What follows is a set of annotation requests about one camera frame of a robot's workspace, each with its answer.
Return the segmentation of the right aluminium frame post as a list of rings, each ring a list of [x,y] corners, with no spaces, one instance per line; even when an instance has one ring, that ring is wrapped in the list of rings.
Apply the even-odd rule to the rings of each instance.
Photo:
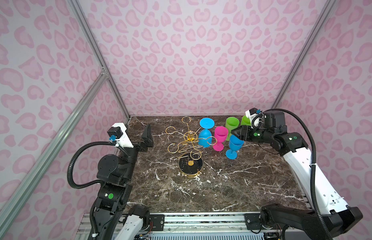
[[[316,41],[316,38],[321,33],[321,30],[323,29],[323,27],[325,26],[329,17],[331,16],[335,6],[337,5],[337,2],[338,1],[336,1],[336,0],[327,0],[325,2],[325,5],[324,5],[323,9],[321,10],[318,18],[316,19],[315,24],[313,25],[312,30],[310,31],[310,34],[308,35],[307,39],[305,40],[305,42],[303,44],[303,47],[302,47],[300,53],[297,56],[297,59],[295,60],[294,64],[292,65],[292,68],[291,68],[289,74],[287,75],[284,83],[282,84],[282,87],[281,87],[280,91],[278,92],[274,103],[272,104],[272,108],[277,108],[280,105],[280,103],[282,102],[282,99],[283,99],[285,93],[288,91],[290,85],[292,84],[295,76],[298,73],[298,70],[300,69],[300,67],[304,63],[305,58],[309,54],[313,44]]]

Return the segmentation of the green wine glass front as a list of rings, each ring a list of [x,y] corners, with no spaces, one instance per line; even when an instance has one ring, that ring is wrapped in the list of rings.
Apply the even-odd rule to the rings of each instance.
[[[252,125],[252,121],[247,116],[242,116],[241,126],[242,125],[251,126]]]

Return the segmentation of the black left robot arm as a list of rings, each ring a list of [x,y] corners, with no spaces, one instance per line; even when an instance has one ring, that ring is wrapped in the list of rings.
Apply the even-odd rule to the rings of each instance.
[[[131,142],[122,123],[114,124],[108,135],[109,141],[103,142],[103,145],[121,147],[123,155],[108,154],[98,163],[97,179],[101,181],[101,187],[90,210],[89,240],[112,239],[133,189],[130,182],[138,154],[154,146],[150,125],[145,127],[141,142]]]

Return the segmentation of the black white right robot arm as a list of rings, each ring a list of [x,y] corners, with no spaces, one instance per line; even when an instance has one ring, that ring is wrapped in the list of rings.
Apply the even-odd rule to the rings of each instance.
[[[311,240],[332,240],[347,233],[363,218],[358,207],[351,207],[334,189],[317,164],[315,141],[296,114],[285,109],[246,111],[252,123],[230,133],[241,141],[269,144],[289,165],[301,191],[308,201],[308,209],[300,210],[279,204],[263,206],[259,225],[272,228],[283,226],[305,232]]]

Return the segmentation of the left aluminium frame beam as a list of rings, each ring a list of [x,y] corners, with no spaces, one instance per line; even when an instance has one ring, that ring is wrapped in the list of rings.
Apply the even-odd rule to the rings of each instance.
[[[64,122],[56,136],[50,144],[48,144],[43,154],[41,154],[39,159],[37,159],[35,165],[31,168],[14,194],[0,211],[0,240],[5,236],[18,214],[27,203],[50,165],[58,156],[68,137],[74,131],[75,127],[107,79],[108,75],[105,73],[101,73],[98,76],[97,80],[74,108],[73,112]]]

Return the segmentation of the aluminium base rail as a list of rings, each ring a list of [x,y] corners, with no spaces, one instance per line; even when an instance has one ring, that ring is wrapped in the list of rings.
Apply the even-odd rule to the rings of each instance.
[[[284,224],[264,227],[258,212],[153,212],[132,240],[307,240],[302,230]]]

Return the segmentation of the green wine glass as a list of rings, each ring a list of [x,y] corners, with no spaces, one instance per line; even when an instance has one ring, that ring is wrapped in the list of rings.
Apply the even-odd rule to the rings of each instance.
[[[236,129],[240,125],[240,121],[236,117],[229,117],[226,119],[226,129],[228,130],[228,136],[226,138],[226,141],[230,140],[230,137],[232,135],[232,130]]]
[[[242,116],[241,126],[242,125],[251,126],[252,125],[252,121],[247,116]]]

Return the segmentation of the blue wine glass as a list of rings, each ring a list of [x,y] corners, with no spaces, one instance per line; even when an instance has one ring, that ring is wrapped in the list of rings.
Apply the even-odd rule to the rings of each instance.
[[[230,160],[236,159],[238,156],[238,151],[242,148],[243,144],[243,140],[231,135],[229,140],[229,149],[226,151],[226,157]]]
[[[212,145],[213,137],[210,129],[215,126],[215,122],[211,118],[203,118],[200,120],[202,130],[198,135],[199,145],[207,148]]]

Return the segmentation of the pink wine glass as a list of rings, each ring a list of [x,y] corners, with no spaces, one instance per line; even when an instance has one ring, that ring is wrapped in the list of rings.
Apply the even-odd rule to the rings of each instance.
[[[216,127],[214,132],[214,137],[217,140],[217,143],[213,145],[213,149],[217,152],[221,152],[224,149],[223,142],[227,139],[229,131],[226,127]]]

